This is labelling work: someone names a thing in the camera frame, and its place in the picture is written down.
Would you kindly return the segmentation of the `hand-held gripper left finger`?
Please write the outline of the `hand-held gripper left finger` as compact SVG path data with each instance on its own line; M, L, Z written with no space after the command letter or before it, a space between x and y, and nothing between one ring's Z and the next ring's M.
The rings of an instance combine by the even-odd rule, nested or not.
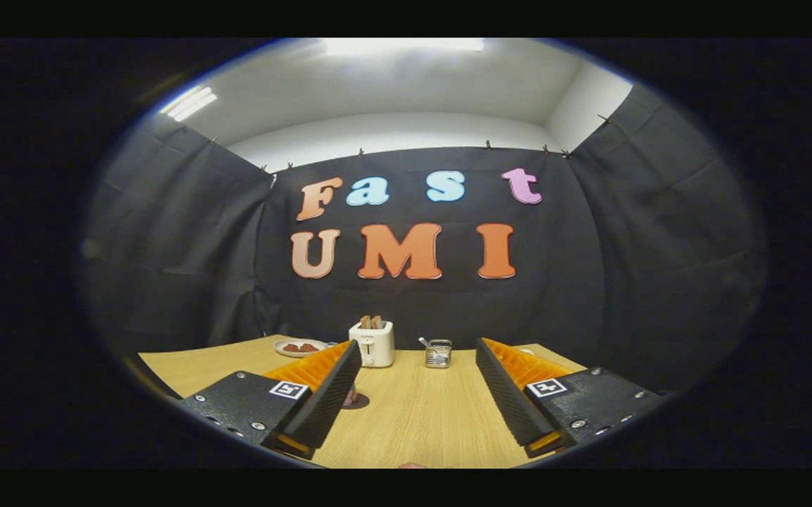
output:
M310 459L326 440L360 372L348 341L268 373L237 371L180 405L233 439Z

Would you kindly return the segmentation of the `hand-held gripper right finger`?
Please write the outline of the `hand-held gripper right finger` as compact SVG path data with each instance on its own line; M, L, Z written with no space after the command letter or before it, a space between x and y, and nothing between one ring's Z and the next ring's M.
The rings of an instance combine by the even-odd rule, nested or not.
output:
M663 403L663 396L602 367L572 373L489 338L477 340L475 362L528 458L600 440Z

